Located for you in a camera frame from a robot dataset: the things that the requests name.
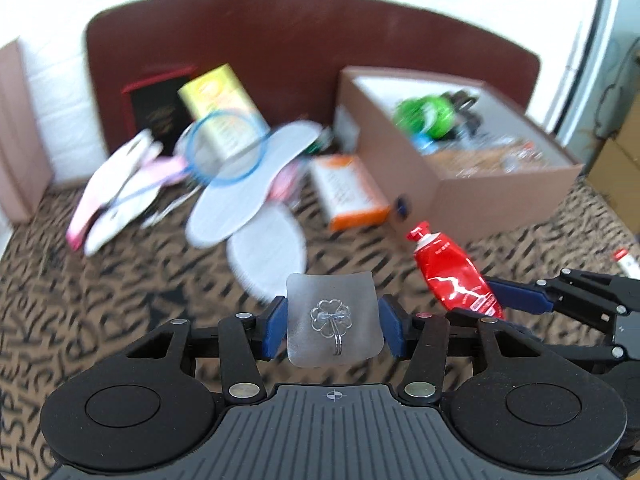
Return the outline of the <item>red tube with cap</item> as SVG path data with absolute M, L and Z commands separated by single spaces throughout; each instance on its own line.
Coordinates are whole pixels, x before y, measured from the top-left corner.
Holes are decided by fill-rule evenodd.
M 416 243 L 414 260 L 427 287 L 448 310 L 462 309 L 503 319 L 503 310 L 466 252 L 448 235 L 432 232 L 423 221 L 408 234 Z

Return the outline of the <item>clear adhesive hook sheet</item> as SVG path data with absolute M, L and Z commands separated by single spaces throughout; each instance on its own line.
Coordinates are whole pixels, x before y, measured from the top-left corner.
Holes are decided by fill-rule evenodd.
M 301 368 L 350 365 L 384 347 L 373 276 L 292 274 L 286 281 L 288 359 Z

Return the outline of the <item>packaged brown insoles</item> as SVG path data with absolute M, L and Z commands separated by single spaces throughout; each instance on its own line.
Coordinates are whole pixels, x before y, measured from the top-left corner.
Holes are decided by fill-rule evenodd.
M 548 160 L 532 141 L 519 138 L 498 138 L 471 141 L 464 148 L 459 144 L 444 148 L 424 158 L 451 177 L 469 178 L 481 174 L 516 174 L 548 167 Z

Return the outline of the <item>blue hoop fishing net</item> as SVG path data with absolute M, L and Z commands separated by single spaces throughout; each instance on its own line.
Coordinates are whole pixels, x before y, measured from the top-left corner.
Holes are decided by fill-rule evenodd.
M 265 157 L 270 127 L 258 115 L 213 110 L 183 135 L 183 156 L 195 180 L 229 186 L 253 172 Z

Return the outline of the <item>white glove pink cuff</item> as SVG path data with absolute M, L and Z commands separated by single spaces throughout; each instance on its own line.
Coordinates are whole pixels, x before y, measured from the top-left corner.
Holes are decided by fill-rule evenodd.
M 161 157 L 180 156 L 184 170 L 179 181 L 188 176 L 188 163 L 181 155 L 163 156 L 163 145 L 152 138 L 150 130 L 142 130 L 99 166 L 89 179 L 66 231 L 66 242 L 75 252 L 84 250 L 86 236 L 93 222 L 114 202 L 117 193 L 140 168 Z

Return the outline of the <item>lower white felt insole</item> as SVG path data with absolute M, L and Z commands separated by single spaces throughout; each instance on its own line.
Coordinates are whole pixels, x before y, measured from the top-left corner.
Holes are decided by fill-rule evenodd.
M 268 202 L 228 238 L 227 258 L 243 289 L 259 301 L 270 302 L 286 294 L 291 274 L 305 272 L 306 238 L 287 206 Z

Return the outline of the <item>white felt insole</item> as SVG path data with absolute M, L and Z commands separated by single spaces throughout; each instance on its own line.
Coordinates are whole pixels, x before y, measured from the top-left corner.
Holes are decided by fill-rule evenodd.
M 268 202 L 228 238 L 227 258 L 243 289 L 259 301 L 270 302 L 286 294 L 291 274 L 305 272 L 306 238 L 287 206 Z
M 186 240 L 209 248 L 226 240 L 250 221 L 265 203 L 271 183 L 294 158 L 318 139 L 322 125 L 290 122 L 268 136 L 256 154 L 224 168 L 226 174 L 204 188 L 186 222 Z

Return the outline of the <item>upper white felt insole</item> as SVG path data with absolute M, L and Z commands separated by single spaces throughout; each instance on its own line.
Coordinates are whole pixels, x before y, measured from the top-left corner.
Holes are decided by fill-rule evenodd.
M 294 158 L 318 139 L 322 125 L 290 122 L 268 136 L 256 154 L 224 168 L 226 174 L 204 188 L 186 222 L 186 240 L 209 248 L 226 240 L 250 221 L 265 203 L 271 183 Z

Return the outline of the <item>orange white medicine box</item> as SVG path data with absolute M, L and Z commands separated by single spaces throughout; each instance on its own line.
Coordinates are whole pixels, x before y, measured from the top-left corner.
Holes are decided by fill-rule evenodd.
M 390 203 L 358 156 L 314 157 L 309 172 L 331 232 L 380 226 L 386 222 Z

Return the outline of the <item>pink plastic packet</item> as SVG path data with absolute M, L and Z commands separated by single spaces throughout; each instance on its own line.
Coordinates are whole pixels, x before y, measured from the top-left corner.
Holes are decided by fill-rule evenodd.
M 294 207 L 300 199 L 308 168 L 306 158 L 289 162 L 271 183 L 268 200 Z

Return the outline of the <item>cardboard cartons beside bed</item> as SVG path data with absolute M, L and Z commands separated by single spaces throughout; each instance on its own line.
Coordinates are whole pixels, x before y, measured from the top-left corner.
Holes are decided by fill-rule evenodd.
M 639 107 L 636 96 L 620 132 L 605 142 L 587 177 L 635 236 L 640 222 Z

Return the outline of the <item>green plastic mosquito repeller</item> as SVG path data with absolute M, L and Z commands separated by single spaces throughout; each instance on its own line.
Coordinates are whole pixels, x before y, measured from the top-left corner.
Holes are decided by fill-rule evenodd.
M 427 136 L 439 140 L 454 126 L 456 111 L 443 96 L 422 96 L 400 101 L 395 107 L 393 122 L 409 136 Z

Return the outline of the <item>yellow green medicine box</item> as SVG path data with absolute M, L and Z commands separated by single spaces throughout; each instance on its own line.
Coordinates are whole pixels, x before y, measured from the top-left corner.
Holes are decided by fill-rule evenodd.
M 230 64 L 187 82 L 178 97 L 193 118 L 186 151 L 206 174 L 254 155 L 270 131 Z

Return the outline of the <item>red framed black box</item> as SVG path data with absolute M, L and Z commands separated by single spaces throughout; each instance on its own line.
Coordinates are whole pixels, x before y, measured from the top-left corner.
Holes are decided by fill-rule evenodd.
M 152 138 L 163 145 L 163 156 L 174 154 L 180 136 L 191 125 L 179 90 L 194 73 L 193 65 L 173 67 L 130 82 L 120 92 L 128 131 L 150 130 Z

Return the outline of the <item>pink paper shopping bag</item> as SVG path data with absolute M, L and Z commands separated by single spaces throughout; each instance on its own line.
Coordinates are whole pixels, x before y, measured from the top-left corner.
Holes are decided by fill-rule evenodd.
M 32 220 L 53 179 L 41 142 L 20 44 L 1 48 L 1 208 L 12 223 Z

